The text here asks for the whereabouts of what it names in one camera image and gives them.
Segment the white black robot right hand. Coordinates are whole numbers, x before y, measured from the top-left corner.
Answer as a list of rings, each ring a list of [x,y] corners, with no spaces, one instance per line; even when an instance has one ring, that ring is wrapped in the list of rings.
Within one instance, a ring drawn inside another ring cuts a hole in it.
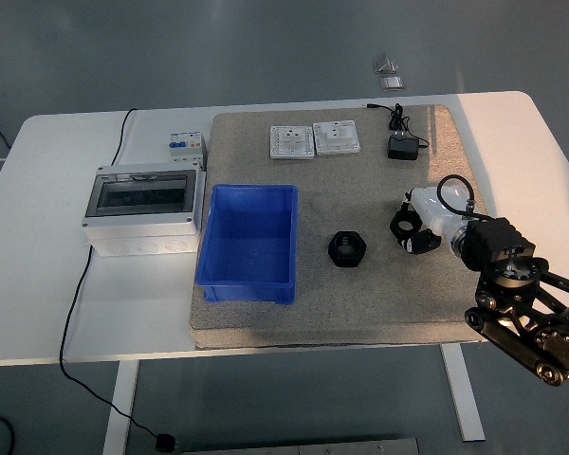
[[[413,188],[408,191],[390,224],[397,243],[407,252],[423,254],[447,244],[460,257],[474,197],[459,185]]]

